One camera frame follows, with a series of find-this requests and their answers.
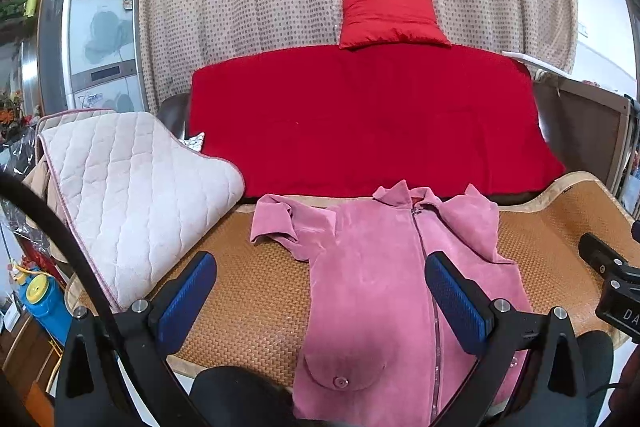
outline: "blue gripper pad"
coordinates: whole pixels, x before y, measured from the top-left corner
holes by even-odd
[[[160,355],[172,355],[182,347],[216,282],[216,274],[213,255],[199,251],[180,277],[167,282],[153,299],[149,325]]]
[[[494,327],[489,297],[475,281],[465,279],[441,251],[427,257],[424,278],[462,349],[481,356]]]

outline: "white paper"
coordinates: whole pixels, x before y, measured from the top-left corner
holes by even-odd
[[[13,331],[15,324],[18,322],[20,318],[20,312],[18,311],[18,306],[15,305],[15,301],[12,302],[9,309],[4,314],[4,326],[9,330]]]

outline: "white quilted mat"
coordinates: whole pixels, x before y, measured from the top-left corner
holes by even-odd
[[[188,149],[150,113],[78,119],[38,137],[115,311],[146,296],[244,191],[235,166]]]

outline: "zipper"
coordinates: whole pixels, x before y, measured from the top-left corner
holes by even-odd
[[[415,231],[418,233],[418,238],[420,239],[422,256],[426,261],[427,252],[424,249],[424,241],[422,240],[422,234],[420,233],[420,229],[418,228],[418,221],[415,219],[415,215],[420,213],[421,210],[419,208],[414,207],[411,209],[411,217],[414,220]],[[431,403],[431,421],[433,422],[438,416],[438,397],[440,395],[440,366],[442,363],[442,348],[440,346],[440,318],[438,317],[438,305],[433,294],[431,294],[431,302],[433,303],[433,325],[436,331],[436,363],[433,378],[433,402]]]

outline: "pink shirt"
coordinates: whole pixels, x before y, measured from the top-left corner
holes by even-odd
[[[451,399],[475,358],[424,281],[424,256],[433,251],[444,251],[490,299],[531,311],[518,266],[497,252],[497,205],[472,185],[442,202],[403,180],[371,200],[326,209],[267,194],[251,240],[261,235],[309,262],[311,311],[293,383],[298,417],[426,427]],[[524,354],[496,403],[513,390]]]

